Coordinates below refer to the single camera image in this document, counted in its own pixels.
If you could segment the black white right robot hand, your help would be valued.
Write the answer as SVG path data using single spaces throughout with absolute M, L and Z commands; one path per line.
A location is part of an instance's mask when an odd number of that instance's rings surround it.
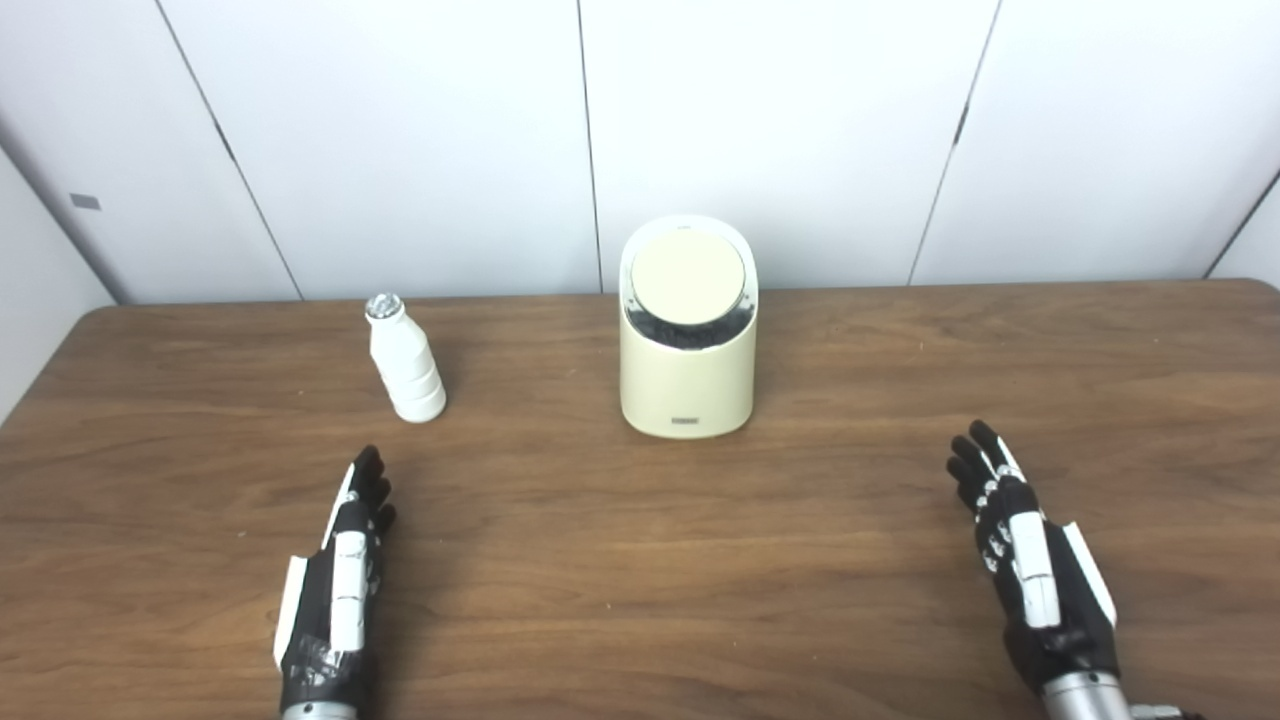
M 1071 674 L 1119 678 L 1116 610 L 1076 524 L 1047 518 L 1004 437 L 974 420 L 952 438 L 947 473 L 1005 612 L 1004 647 L 1037 694 Z

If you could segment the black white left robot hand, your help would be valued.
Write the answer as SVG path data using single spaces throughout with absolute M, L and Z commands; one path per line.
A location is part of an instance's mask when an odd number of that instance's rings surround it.
M 396 521 L 378 447 L 348 465 L 319 548 L 293 556 L 271 643 L 282 719 L 366 719 L 380 676 L 369 629 Z

